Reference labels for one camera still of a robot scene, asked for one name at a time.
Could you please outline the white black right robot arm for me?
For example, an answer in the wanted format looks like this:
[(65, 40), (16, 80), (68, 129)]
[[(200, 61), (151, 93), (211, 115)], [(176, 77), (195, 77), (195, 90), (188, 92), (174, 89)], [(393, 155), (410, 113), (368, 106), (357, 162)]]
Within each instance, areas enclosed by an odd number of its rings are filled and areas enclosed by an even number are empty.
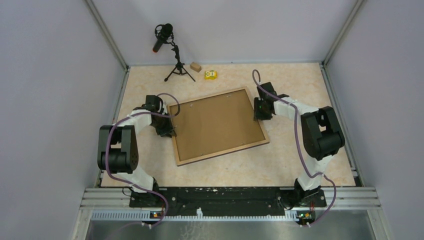
[(321, 108), (301, 103), (286, 94), (277, 95), (271, 82), (257, 85), (254, 119), (286, 117), (294, 122), (294, 137), (303, 173), (295, 180), (293, 200), (307, 206), (321, 187), (324, 172), (345, 145), (345, 137), (331, 106)]

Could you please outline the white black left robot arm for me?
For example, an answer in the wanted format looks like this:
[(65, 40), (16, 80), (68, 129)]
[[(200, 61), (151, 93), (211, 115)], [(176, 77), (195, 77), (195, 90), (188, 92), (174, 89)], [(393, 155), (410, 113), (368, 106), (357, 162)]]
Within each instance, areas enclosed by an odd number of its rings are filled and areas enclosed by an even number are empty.
[(154, 177), (147, 174), (139, 164), (137, 134), (146, 127), (153, 127), (162, 138), (176, 136), (171, 118), (162, 95), (147, 95), (145, 103), (135, 107), (125, 118), (113, 125), (99, 129), (97, 166), (113, 180), (125, 183), (133, 197), (149, 207), (156, 206), (162, 197)]

